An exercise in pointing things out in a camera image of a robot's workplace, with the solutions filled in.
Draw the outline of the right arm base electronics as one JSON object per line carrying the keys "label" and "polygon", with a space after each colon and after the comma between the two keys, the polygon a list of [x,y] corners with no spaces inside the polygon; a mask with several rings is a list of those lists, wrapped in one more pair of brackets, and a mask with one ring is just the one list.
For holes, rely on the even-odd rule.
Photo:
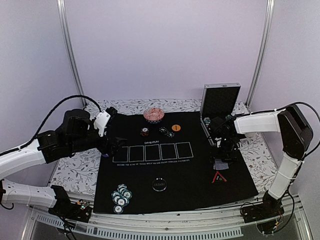
{"label": "right arm base electronics", "polygon": [[239,211],[245,223],[257,223],[262,221],[261,223],[258,223],[256,227],[263,235],[274,234],[285,213],[281,203],[275,208],[269,208],[267,204],[253,204],[248,201],[241,205]]}

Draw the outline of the blue white poker chip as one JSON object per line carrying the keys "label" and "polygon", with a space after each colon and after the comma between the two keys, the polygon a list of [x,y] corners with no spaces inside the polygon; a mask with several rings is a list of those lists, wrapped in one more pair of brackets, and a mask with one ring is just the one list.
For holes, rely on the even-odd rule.
{"label": "blue white poker chip", "polygon": [[115,214],[122,214],[123,211],[124,211],[124,207],[121,206],[121,205],[115,205],[115,206],[113,207],[113,212],[114,212]]}

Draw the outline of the clear dealer button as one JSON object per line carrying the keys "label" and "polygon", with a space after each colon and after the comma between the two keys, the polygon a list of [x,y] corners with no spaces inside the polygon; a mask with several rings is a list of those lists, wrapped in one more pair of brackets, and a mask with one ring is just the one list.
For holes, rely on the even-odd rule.
{"label": "clear dealer button", "polygon": [[167,188],[167,181],[162,177],[157,177],[152,181],[152,189],[156,192],[163,192]]}

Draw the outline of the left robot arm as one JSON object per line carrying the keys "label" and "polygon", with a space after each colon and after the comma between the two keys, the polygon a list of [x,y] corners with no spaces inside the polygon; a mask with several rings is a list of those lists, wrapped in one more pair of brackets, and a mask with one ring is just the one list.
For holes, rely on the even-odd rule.
{"label": "left robot arm", "polygon": [[6,178],[29,167],[50,164],[75,154],[97,149],[103,156],[113,156],[121,139],[107,137],[107,125],[117,114],[109,107],[91,118],[82,109],[68,110],[56,130],[37,133],[33,140],[0,155],[0,203],[38,205],[56,209],[63,217],[74,213],[74,205],[62,186],[37,187]]}

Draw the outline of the red poker chip stack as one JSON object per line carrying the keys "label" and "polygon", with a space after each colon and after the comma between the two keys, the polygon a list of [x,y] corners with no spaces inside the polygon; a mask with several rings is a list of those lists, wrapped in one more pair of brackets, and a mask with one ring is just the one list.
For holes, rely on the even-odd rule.
{"label": "red poker chip stack", "polygon": [[143,136],[143,137],[147,137],[149,135],[149,129],[147,127],[143,127],[140,130],[140,135]]}

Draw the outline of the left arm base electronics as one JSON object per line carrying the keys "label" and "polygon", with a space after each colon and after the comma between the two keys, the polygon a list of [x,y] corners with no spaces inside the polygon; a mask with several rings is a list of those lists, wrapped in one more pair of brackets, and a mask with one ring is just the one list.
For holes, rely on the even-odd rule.
{"label": "left arm base electronics", "polygon": [[92,214],[92,208],[88,202],[71,202],[68,195],[58,195],[56,203],[48,209],[48,213],[55,215],[63,220],[74,220],[82,223],[88,223]]}

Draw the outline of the orange big blind button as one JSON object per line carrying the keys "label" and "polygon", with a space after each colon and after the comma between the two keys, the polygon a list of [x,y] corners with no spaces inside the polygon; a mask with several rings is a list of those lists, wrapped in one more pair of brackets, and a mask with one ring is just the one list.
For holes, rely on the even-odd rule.
{"label": "orange big blind button", "polygon": [[178,124],[174,124],[171,129],[174,131],[174,132],[178,132],[181,130],[181,126],[178,125]]}

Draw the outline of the blue green chip stack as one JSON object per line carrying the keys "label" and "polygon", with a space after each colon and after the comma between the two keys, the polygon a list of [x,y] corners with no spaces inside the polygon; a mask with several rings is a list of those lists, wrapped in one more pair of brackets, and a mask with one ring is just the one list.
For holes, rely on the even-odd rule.
{"label": "blue green chip stack", "polygon": [[117,189],[111,193],[111,197],[114,204],[124,207],[129,204],[133,194],[128,187],[122,183],[119,184]]}

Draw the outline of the black poker chip stack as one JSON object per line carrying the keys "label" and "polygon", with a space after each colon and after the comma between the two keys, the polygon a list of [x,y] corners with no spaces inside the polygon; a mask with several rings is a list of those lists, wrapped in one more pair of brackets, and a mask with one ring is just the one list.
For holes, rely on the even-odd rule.
{"label": "black poker chip stack", "polygon": [[173,138],[175,136],[175,134],[173,132],[168,132],[166,134],[169,138]]}

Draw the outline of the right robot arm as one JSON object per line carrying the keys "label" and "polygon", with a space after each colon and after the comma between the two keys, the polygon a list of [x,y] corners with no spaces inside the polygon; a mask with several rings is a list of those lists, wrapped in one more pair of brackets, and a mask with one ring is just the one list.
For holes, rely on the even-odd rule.
{"label": "right robot arm", "polygon": [[276,160],[277,172],[262,197],[262,203],[241,209],[241,214],[247,218],[282,214],[282,198],[289,194],[305,158],[313,153],[309,146],[314,132],[300,105],[311,108],[311,105],[298,101],[273,110],[214,117],[203,125],[212,145],[214,160],[234,161],[241,139],[253,133],[262,134],[273,157],[282,157]]}

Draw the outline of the blue playing card deck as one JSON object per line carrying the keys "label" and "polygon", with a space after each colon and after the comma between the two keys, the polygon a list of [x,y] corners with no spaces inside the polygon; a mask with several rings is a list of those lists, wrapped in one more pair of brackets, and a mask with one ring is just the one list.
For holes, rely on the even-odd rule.
{"label": "blue playing card deck", "polygon": [[216,171],[228,170],[229,168],[229,164],[221,159],[216,159],[213,163],[213,169]]}

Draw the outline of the black 100 poker chip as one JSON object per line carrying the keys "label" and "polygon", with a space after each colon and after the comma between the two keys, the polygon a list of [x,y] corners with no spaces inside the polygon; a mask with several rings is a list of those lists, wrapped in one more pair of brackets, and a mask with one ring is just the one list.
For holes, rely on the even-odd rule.
{"label": "black 100 poker chip", "polygon": [[163,133],[163,134],[165,134],[165,133],[168,132],[168,130],[167,130],[165,127],[160,127],[160,128],[159,128],[159,131],[160,131],[161,133]]}

